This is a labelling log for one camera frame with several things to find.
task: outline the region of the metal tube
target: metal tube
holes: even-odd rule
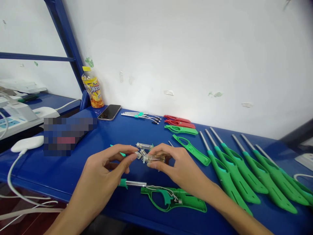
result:
[[[279,167],[274,161],[273,159],[271,159],[271,157],[269,155],[266,154],[266,152],[264,152],[264,150],[259,146],[259,145],[255,145],[255,147],[257,147],[261,153],[263,153],[263,155],[265,157],[267,157],[268,160],[270,160],[275,166]]]
[[[255,148],[253,147],[253,145],[250,143],[250,141],[245,137],[244,134],[241,134],[241,136],[243,137],[243,139],[247,142],[247,144],[249,145],[249,147],[252,149],[252,150],[255,150]]]
[[[238,144],[239,148],[241,149],[242,152],[246,152],[246,150],[244,149],[244,147],[242,147],[241,143],[239,142],[239,140],[237,139],[237,137],[233,134],[231,135],[234,140],[236,141],[236,143]]]
[[[131,186],[138,186],[138,187],[146,187],[147,183],[145,182],[136,182],[136,181],[126,181],[127,185],[131,185]]]
[[[212,144],[214,145],[214,147],[216,147],[217,145],[216,145],[216,143],[214,142],[214,140],[213,140],[212,136],[210,135],[210,133],[209,133],[208,129],[205,129],[205,132],[208,134],[208,136],[209,136],[209,138],[210,138],[210,140],[211,140]]]
[[[209,148],[208,143],[206,142],[206,140],[205,140],[205,138],[204,138],[204,136],[203,136],[202,132],[201,132],[201,131],[199,131],[199,133],[200,133],[200,135],[201,135],[201,138],[202,138],[202,140],[203,140],[203,143],[204,143],[204,145],[205,145],[206,149],[209,151],[209,150],[210,150],[210,148]]]
[[[215,130],[213,130],[212,127],[210,127],[210,129],[211,129],[211,131],[214,133],[214,135],[216,136],[216,138],[218,139],[218,141],[219,141],[220,143],[223,143],[223,141],[221,140],[221,138],[216,134]]]

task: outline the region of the plastic bottle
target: plastic bottle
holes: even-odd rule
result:
[[[89,94],[91,106],[93,108],[102,108],[104,102],[101,97],[100,86],[97,77],[94,77],[90,67],[83,66],[82,69],[85,71],[82,75],[82,81]]]

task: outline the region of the white computer mouse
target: white computer mouse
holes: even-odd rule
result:
[[[21,152],[25,149],[35,149],[43,145],[43,135],[34,136],[26,139],[19,140],[12,146],[12,152]]]

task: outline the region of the blue tabletop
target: blue tabletop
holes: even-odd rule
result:
[[[89,107],[72,117],[96,118],[103,109]],[[126,110],[122,109],[113,121],[98,121],[98,128],[90,131],[78,143],[70,157],[43,157],[43,147],[26,152],[13,170],[13,184],[68,202],[86,159],[90,155],[110,147],[110,144],[135,146],[139,142],[158,145],[168,143],[170,140],[174,147],[180,147],[180,144],[172,137],[173,133],[164,129],[163,120],[159,125],[154,125],[150,120],[121,116],[120,114],[124,111]],[[202,132],[208,128],[199,124],[195,124],[195,126],[198,131]],[[235,134],[253,156],[239,136],[240,133],[219,128],[215,128],[215,131],[229,148],[241,153],[231,137],[231,134]],[[200,135],[180,134],[180,136],[190,140],[194,147],[206,154]],[[207,136],[205,137],[210,148],[213,149]],[[248,134],[246,137],[252,144],[260,145],[289,175],[293,176],[296,173],[312,174],[310,170],[294,160],[297,154],[283,143]],[[10,152],[10,150],[0,154],[0,180],[6,181],[8,170],[16,157],[17,154]],[[205,167],[194,157],[193,159],[207,177],[219,184],[211,164]],[[150,185],[178,187],[163,172],[148,168],[141,160],[135,160],[130,166],[130,173],[123,175],[123,178],[147,182]],[[311,190],[313,189],[312,179],[300,180]],[[307,207],[292,202],[298,210],[298,214],[291,214],[274,205],[266,195],[258,194],[258,196],[261,199],[260,205],[251,203],[247,203],[247,205],[254,217],[274,234],[309,234],[313,231],[313,214]],[[188,208],[175,208],[164,213],[153,206],[147,195],[140,194],[140,188],[130,186],[128,190],[118,187],[103,213],[119,220],[168,234],[236,234],[235,230],[215,209],[209,205],[207,207],[207,213]]]

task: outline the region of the teal plastic piece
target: teal plastic piece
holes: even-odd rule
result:
[[[313,192],[294,178],[290,177],[282,168],[279,169],[288,182],[309,202],[310,206],[313,206]]]
[[[166,189],[171,190],[174,193],[174,195],[178,198],[178,201],[174,201],[174,197],[171,197],[168,194]],[[169,212],[171,209],[176,208],[176,207],[187,207],[187,208],[201,211],[204,213],[207,212],[206,204],[203,200],[188,194],[183,189],[175,189],[175,188],[166,188],[166,189],[159,189],[159,188],[153,188],[153,187],[141,188],[141,194],[147,194],[149,196],[150,201],[153,203],[153,205],[163,212]],[[166,209],[159,207],[154,202],[154,200],[152,199],[153,193],[162,193],[164,197],[165,205],[168,205]]]
[[[253,169],[254,173],[268,189],[268,195],[271,200],[280,208],[289,211],[293,214],[297,214],[297,209],[290,203],[290,201],[285,197],[285,195],[279,190],[276,184],[273,182],[268,171],[256,160],[254,160],[248,152],[243,151],[247,162]]]
[[[123,157],[126,157],[126,154],[125,153],[121,153],[120,152],[120,154],[123,156]]]
[[[120,187],[125,187],[126,189],[128,189],[128,186],[126,184],[126,179],[121,179],[121,182],[120,182]]]
[[[248,208],[245,201],[242,199],[238,190],[236,189],[233,181],[231,180],[231,175],[227,167],[217,159],[211,150],[208,150],[208,155],[211,159],[213,168],[218,176],[219,181],[222,184],[224,192],[234,201],[236,202],[242,209],[248,212],[253,216],[252,212]]]
[[[289,181],[284,177],[283,173],[280,171],[279,167],[273,164],[269,159],[262,156],[259,151],[253,150],[254,155],[260,161],[260,163],[267,169],[270,173],[271,178],[278,186],[278,188],[283,192],[283,194],[292,201],[295,201],[304,206],[308,206],[309,202],[289,183]]]
[[[245,164],[243,158],[235,151],[229,149],[225,143],[221,143],[226,154],[237,164],[238,169],[248,185],[257,193],[268,194],[267,188],[259,181]]]
[[[261,200],[258,198],[258,196],[255,194],[255,192],[250,188],[250,186],[247,184],[247,182],[244,180],[242,175],[240,174],[237,164],[234,160],[232,160],[227,154],[223,153],[221,149],[218,146],[214,147],[219,158],[224,163],[224,165],[228,168],[231,178],[239,191],[242,198],[247,201],[254,204],[260,204]]]
[[[171,132],[174,132],[174,133],[186,133],[186,134],[193,134],[193,135],[198,134],[198,131],[193,128],[179,127],[179,126],[172,126],[172,125],[166,125],[164,128],[167,128]]]
[[[193,145],[190,143],[189,140],[183,137],[177,137],[176,135],[173,135],[174,139],[177,140],[182,146],[185,147],[192,155],[194,155],[203,165],[208,166],[211,162],[211,160],[205,156],[203,153],[201,153],[199,150],[197,150]],[[182,140],[186,141],[188,144],[184,145],[182,143]]]

